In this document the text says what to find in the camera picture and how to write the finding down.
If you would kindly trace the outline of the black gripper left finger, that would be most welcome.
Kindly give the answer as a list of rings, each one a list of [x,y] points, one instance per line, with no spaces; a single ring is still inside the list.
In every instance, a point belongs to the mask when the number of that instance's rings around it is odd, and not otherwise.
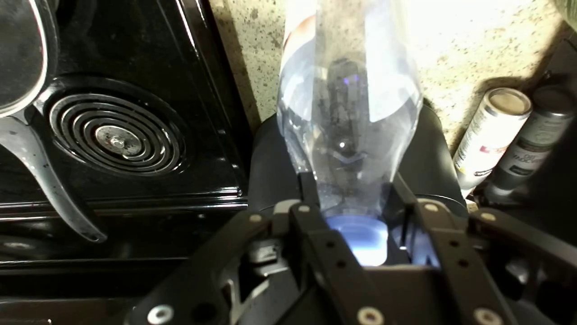
[[[384,325],[386,312],[316,181],[273,213],[244,211],[125,316],[125,325]]]

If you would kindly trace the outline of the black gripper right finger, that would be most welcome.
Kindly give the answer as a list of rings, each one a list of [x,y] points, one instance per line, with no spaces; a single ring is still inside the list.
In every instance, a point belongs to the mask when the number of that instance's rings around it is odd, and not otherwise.
[[[402,177],[390,197],[393,242],[437,275],[460,325],[577,325],[577,249],[498,210],[455,213]]]

